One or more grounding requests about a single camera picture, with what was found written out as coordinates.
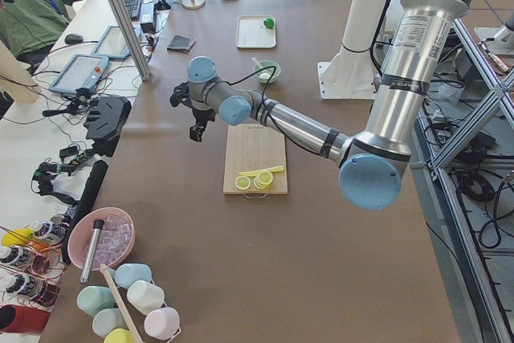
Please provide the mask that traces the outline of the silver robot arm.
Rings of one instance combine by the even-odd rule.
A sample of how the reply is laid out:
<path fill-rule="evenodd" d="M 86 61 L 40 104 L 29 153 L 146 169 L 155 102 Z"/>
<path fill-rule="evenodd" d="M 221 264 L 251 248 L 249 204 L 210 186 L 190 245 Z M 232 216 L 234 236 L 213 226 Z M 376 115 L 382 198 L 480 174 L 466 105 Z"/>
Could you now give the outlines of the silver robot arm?
<path fill-rule="evenodd" d="M 188 65 L 186 102 L 195 116 L 220 116 L 236 126 L 247 118 L 335 161 L 343 195 L 367 210 L 398 197 L 410 160 L 408 140 L 455 19 L 471 0 L 401 0 L 404 15 L 382 64 L 381 82 L 365 129 L 346 136 L 262 92 L 233 88 L 205 56 Z"/>

